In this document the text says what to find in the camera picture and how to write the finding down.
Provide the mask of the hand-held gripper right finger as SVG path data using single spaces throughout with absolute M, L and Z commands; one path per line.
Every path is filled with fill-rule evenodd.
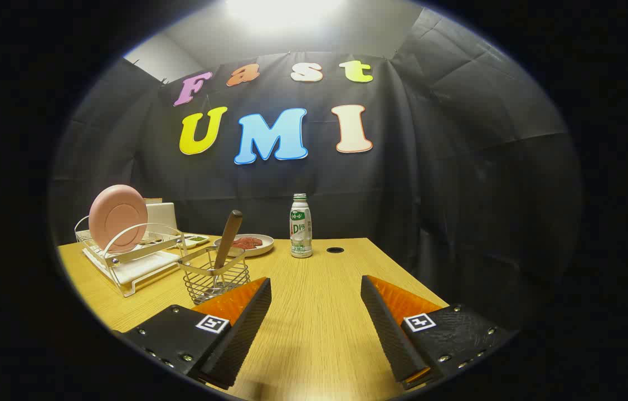
M 374 276 L 362 277 L 361 299 L 405 390 L 450 380 L 517 335 L 466 305 L 441 306 Z

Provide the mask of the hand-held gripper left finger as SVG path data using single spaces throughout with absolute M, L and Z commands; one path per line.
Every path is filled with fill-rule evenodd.
M 271 305 L 261 277 L 201 305 L 170 305 L 115 337 L 169 370 L 222 390 L 234 385 Z

